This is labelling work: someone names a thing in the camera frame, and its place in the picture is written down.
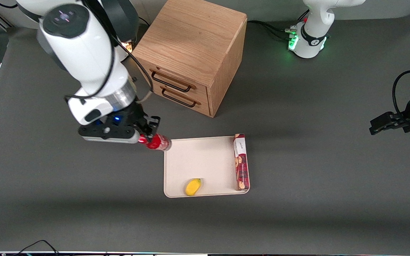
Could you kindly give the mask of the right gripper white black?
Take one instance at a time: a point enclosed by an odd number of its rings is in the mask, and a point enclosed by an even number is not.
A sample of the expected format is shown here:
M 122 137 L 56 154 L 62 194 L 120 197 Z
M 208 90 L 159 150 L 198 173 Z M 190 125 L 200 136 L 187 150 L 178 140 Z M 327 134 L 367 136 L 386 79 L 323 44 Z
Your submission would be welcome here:
M 114 125 L 114 123 L 91 123 L 78 128 L 78 134 L 87 141 L 110 142 L 119 144 L 136 144 L 151 142 L 156 136 L 161 118 L 143 116 L 142 129 L 139 132 L 131 126 Z

